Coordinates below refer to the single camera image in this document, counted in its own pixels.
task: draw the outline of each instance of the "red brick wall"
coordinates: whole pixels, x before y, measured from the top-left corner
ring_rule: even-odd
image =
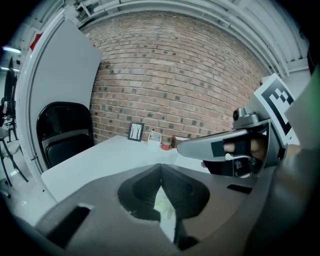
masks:
[[[124,14],[83,33],[103,51],[90,105],[96,143],[126,136],[130,122],[166,141],[229,130],[266,74],[239,41],[176,13]]]

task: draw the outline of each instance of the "black chair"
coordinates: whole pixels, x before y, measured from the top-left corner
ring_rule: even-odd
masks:
[[[94,145],[91,113],[79,103],[47,105],[38,117],[36,133],[48,168]]]

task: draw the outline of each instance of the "human hand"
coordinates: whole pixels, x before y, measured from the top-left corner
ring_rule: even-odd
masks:
[[[232,142],[227,142],[224,144],[223,148],[226,153],[233,153],[236,150],[236,145]],[[250,153],[254,158],[263,161],[267,153],[266,141],[263,138],[251,139]],[[201,166],[206,168],[206,164],[204,162],[201,163]]]

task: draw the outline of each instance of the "white table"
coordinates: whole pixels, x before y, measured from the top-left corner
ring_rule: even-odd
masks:
[[[180,155],[176,149],[151,149],[146,141],[117,135],[54,166],[41,177],[49,192],[61,202],[93,180],[141,166],[173,164],[209,173],[201,167],[201,162]]]

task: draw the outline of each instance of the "framed picture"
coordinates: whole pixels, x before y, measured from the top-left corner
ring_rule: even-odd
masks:
[[[140,142],[143,130],[144,124],[142,122],[132,122],[130,124],[128,140]]]

